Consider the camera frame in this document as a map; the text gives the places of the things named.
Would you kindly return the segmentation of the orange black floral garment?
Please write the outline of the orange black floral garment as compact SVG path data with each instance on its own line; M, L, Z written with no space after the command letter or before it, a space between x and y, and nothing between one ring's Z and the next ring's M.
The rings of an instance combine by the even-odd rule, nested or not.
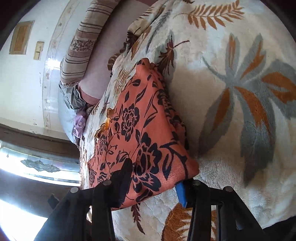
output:
M127 208L199 173L189 155L186 127L173 108L161 73L147 58L108 111L88 162L89 184L110 180L115 209Z

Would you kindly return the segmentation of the stained glass window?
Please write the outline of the stained glass window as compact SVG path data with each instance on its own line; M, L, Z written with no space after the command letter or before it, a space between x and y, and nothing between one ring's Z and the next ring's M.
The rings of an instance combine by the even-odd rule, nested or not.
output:
M32 151L1 141L1 170L30 180L81 186L77 159Z

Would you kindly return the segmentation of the purple floral cloth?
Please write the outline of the purple floral cloth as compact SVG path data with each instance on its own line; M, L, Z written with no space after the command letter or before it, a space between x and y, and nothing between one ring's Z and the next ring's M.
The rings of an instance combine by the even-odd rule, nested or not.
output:
M78 112L74 117L74 126L72 129L72 136L74 138L74 144L78 144L80 138L82 137L82 134L84 132L85 126L86 126L86 120L88 118L88 115L85 111Z

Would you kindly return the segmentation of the light blue grey cloth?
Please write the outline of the light blue grey cloth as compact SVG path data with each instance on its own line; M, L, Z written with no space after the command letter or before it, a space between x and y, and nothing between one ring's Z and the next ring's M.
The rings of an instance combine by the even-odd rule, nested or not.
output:
M58 115L63 131L73 144L77 144L79 138L73 130L77 123L75 117L86 108L86 102L82 99L77 86L66 87L59 82Z

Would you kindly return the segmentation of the cream leaf-pattern fleece blanket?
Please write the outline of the cream leaf-pattern fleece blanket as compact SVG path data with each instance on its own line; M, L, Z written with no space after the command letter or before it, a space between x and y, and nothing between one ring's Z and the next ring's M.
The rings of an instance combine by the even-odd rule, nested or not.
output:
M134 21L87 122L82 161L133 64L161 64L197 178L230 185L265 228L295 216L295 41L261 1L158 1Z

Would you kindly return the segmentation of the brown striped bolster pillow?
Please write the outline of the brown striped bolster pillow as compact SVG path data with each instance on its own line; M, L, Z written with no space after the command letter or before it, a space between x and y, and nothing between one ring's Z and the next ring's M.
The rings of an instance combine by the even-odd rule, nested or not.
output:
M97 38L118 3L119 1L90 3L61 62L62 85L71 87L82 80Z

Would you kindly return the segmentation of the pink quilted bed sheet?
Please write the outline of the pink quilted bed sheet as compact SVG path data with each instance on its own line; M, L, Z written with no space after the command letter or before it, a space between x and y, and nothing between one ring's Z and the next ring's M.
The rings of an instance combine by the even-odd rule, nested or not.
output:
M90 60L78 89L89 105L97 104L108 87L111 78L110 60L119 54L126 41L128 27L155 1L120 1L112 11L97 38Z

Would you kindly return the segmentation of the beige wall switch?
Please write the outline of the beige wall switch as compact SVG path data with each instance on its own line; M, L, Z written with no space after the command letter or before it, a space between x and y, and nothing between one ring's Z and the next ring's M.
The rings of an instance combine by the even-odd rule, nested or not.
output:
M41 42L41 41L36 42L36 48L33 56L34 60L40 60L41 53L43 52L44 44L45 42Z

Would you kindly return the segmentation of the tan wall panel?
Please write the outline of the tan wall panel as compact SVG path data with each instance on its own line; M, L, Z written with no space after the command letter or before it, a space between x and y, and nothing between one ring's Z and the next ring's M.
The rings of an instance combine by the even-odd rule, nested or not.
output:
M13 32L10 55L25 55L34 21L19 22Z

